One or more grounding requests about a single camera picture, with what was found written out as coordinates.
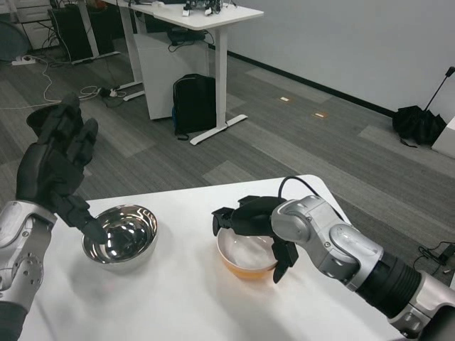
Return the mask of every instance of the black baseboard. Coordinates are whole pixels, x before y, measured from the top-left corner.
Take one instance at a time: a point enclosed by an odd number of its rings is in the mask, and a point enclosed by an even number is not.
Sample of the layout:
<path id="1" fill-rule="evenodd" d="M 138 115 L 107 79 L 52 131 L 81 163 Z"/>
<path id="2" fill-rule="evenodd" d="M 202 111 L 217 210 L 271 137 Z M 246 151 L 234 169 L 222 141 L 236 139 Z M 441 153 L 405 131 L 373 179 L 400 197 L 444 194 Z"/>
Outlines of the black baseboard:
<path id="1" fill-rule="evenodd" d="M 366 102 L 363 99 L 351 96 L 349 94 L 345 94 L 344 92 L 332 89 L 331 87 L 326 87 L 325 85 L 321 85 L 321 84 L 313 82 L 311 80 L 307 80 L 305 78 L 293 75 L 293 74 L 291 74 L 289 72 L 286 72 L 286 71 L 280 70 L 280 69 L 278 69 L 276 67 L 273 67 L 273 66 L 258 62 L 257 60 L 245 57 L 243 55 L 239 55 L 237 53 L 230 52 L 230 51 L 228 51 L 227 54 L 230 55 L 231 57 L 234 57 L 234 58 L 239 59 L 239 60 L 243 60 L 244 62 L 253 64 L 253 65 L 255 65 L 257 67 L 260 67 L 262 69 L 277 73 L 278 75 L 281 75 L 281 76 L 287 77 L 287 78 L 289 78 L 291 80 L 295 80 L 295 81 L 297 81 L 299 83 L 308 85 L 309 87 L 314 87 L 315 89 L 327 92 L 328 94 L 331 94 L 333 96 L 345 99 L 346 101 L 358 104 L 358 105 L 360 105 L 362 107 L 365 107 L 367 109 L 370 109 L 370 110 L 374 110 L 375 112 L 379 112 L 380 114 L 383 114 L 385 116 L 393 117 L 394 112 L 392 110 L 386 109 L 384 107 L 380 107 L 379 105 Z"/>

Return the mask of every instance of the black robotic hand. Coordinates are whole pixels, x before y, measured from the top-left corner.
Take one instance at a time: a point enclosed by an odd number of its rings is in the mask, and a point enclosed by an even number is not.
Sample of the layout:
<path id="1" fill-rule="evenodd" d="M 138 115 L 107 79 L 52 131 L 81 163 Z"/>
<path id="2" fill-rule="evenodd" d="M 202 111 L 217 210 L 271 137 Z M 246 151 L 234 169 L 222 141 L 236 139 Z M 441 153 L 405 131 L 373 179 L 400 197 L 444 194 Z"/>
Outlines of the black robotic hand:
<path id="1" fill-rule="evenodd" d="M 69 94 L 43 119 L 28 118 L 38 141 L 31 144 L 19 166 L 16 199 L 35 202 L 57 213 L 68 226 L 77 227 L 97 243 L 107 236 L 101 225 L 88 212 L 90 207 L 73 195 L 84 179 L 84 167 L 92 160 L 98 123 L 82 122 L 79 98 Z"/>
<path id="2" fill-rule="evenodd" d="M 213 234 L 216 236 L 221 228 L 233 229 L 241 236 L 268 236 L 273 238 L 273 254 L 278 261 L 273 273 L 273 281 L 278 281 L 299 258 L 296 245 L 280 239 L 273 231 L 270 217 L 273 210 L 285 199 L 279 197 L 247 196 L 239 200 L 236 210 L 223 207 L 212 212 Z"/>

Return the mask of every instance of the silver robot arm segment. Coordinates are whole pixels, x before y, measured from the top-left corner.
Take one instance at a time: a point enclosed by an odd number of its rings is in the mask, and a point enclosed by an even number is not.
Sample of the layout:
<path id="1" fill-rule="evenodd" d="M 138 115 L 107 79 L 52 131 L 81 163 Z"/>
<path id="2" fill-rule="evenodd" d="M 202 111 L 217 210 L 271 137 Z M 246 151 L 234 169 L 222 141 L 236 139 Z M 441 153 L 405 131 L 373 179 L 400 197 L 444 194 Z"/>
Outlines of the silver robot arm segment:
<path id="1" fill-rule="evenodd" d="M 0 213 L 0 328 L 17 340 L 43 281 L 43 258 L 57 217 L 26 201 L 12 201 Z"/>
<path id="2" fill-rule="evenodd" d="M 274 210 L 271 223 L 278 237 L 304 248 L 321 273 L 363 297 L 405 337 L 453 337 L 455 291 L 385 252 L 341 220 L 324 199 L 311 195 L 286 201 Z M 446 322 L 436 328 L 432 318 L 438 312 L 444 318 L 437 320 Z"/>

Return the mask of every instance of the electronic device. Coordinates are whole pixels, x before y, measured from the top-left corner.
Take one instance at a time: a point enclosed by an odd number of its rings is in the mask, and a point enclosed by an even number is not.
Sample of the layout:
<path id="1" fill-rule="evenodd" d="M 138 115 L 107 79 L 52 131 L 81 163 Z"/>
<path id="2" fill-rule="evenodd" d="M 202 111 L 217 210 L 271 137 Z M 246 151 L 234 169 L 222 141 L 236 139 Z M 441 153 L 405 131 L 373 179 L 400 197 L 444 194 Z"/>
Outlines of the electronic device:
<path id="1" fill-rule="evenodd" d="M 223 0 L 186 0 L 185 7 L 183 7 L 183 16 L 190 16 L 190 11 L 194 9 L 204 9 L 204 14 L 209 16 L 211 14 L 218 14 L 223 7 Z"/>
<path id="2" fill-rule="evenodd" d="M 195 42 L 205 39 L 204 31 L 192 31 L 187 29 L 172 29 L 168 31 L 168 37 L 172 46 L 179 46 L 186 42 Z"/>
<path id="3" fill-rule="evenodd" d="M 88 7 L 87 10 L 99 53 L 103 55 L 114 52 L 112 39 L 116 35 L 113 33 L 112 27 L 115 25 L 112 25 L 112 21 L 117 16 L 115 6 L 108 6 L 104 10 Z M 61 9 L 49 9 L 48 13 L 59 44 L 70 54 L 70 59 L 91 58 L 92 49 L 77 5 L 67 4 Z"/>

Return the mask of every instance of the black umbrella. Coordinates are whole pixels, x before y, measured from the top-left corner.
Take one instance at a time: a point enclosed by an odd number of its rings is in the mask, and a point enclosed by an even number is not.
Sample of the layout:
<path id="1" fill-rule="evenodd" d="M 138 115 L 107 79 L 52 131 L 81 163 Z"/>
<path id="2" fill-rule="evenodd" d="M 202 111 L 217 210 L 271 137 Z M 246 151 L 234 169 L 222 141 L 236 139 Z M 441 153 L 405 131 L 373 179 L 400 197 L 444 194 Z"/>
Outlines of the black umbrella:
<path id="1" fill-rule="evenodd" d="M 393 129 L 400 135 L 401 143 L 409 147 L 415 147 L 410 146 L 403 139 L 413 138 L 418 144 L 433 144 L 437 140 L 447 123 L 441 118 L 441 115 L 434 116 L 428 108 L 447 78 L 452 76 L 454 72 L 454 66 L 451 66 L 447 70 L 446 77 L 424 110 L 414 105 L 412 107 L 398 109 L 393 115 Z"/>

